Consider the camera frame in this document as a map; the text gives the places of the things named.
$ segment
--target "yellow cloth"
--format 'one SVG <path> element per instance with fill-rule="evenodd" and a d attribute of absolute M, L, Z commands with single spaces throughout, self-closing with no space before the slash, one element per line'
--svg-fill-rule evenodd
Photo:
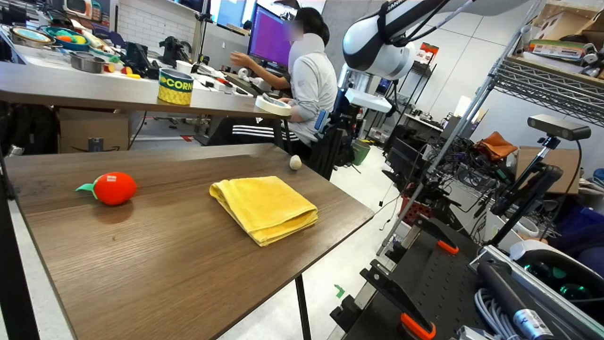
<path fill-rule="evenodd" d="M 260 246 L 313 227 L 317 207 L 275 176 L 222 180 L 209 195 Z"/>

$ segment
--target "orange part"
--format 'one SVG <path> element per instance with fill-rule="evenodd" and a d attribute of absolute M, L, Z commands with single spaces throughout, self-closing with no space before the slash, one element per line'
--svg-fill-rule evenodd
<path fill-rule="evenodd" d="M 447 242 L 438 242 L 436 248 L 441 250 L 441 252 L 445 252 L 445 254 L 449 254 L 449 256 L 453 256 L 453 258 L 458 254 L 458 248 L 453 248 L 453 246 L 447 244 Z"/>
<path fill-rule="evenodd" d="M 411 337 L 415 337 L 419 340 L 434 340 L 436 339 L 436 326 L 434 324 L 432 324 L 432 329 L 426 331 L 413 318 L 409 318 L 407 314 L 400 314 L 400 326 L 407 333 L 411 333 Z"/>
<path fill-rule="evenodd" d="M 487 150 L 490 161 L 502 161 L 515 152 L 515 146 L 494 131 L 490 137 L 477 144 L 477 150 Z"/>

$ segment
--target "wooden table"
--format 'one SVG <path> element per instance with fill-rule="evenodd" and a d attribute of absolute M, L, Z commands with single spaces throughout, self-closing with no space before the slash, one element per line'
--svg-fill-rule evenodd
<path fill-rule="evenodd" d="M 211 93 L 196 86 L 190 106 L 173 106 L 156 101 L 158 82 L 132 82 L 58 69 L 36 69 L 0 63 L 0 103 L 45 105 L 85 110 L 137 110 L 192 114 L 217 120 L 271 120 L 275 144 L 283 146 L 283 131 L 288 137 L 283 116 L 262 112 L 253 97 Z"/>
<path fill-rule="evenodd" d="M 256 144 L 9 157 L 5 174 L 77 339 L 213 339 L 371 216 L 287 161 Z M 73 193 L 105 171 L 137 180 L 130 205 L 103 208 Z M 319 208 L 319 224 L 258 248 L 207 195 L 241 176 L 279 176 Z"/>

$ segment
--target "box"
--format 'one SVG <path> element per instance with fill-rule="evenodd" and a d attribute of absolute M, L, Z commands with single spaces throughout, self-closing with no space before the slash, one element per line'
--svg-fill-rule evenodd
<path fill-rule="evenodd" d="M 538 156 L 538 152 L 539 148 L 517 148 L 515 178 L 519 178 L 524 173 L 524 169 Z M 566 193 L 568 184 L 575 173 L 577 161 L 579 161 L 579 154 L 572 150 L 551 150 L 545 156 L 543 159 L 545 165 L 558 167 L 564 173 L 562 178 L 555 182 L 547 193 L 560 193 L 560 195 Z M 575 195 L 579 191 L 579 178 L 581 178 L 581 171 L 568 190 L 570 195 Z"/>
<path fill-rule="evenodd" d="M 598 23 L 600 12 L 545 4 L 534 20 L 534 40 L 560 40 L 564 37 L 579 37 L 583 31 Z"/>
<path fill-rule="evenodd" d="M 60 154 L 120 152 L 130 144 L 130 120 L 124 112 L 60 110 Z"/>

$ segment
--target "white shirt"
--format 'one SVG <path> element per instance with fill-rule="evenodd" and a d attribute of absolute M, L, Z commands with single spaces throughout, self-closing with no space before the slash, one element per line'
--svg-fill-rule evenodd
<path fill-rule="evenodd" d="M 302 35 L 288 52 L 288 74 L 294 106 L 302 123 L 288 123 L 304 142 L 317 140 L 315 120 L 321 112 L 330 114 L 338 97 L 334 65 L 324 55 L 324 44 L 317 35 Z"/>

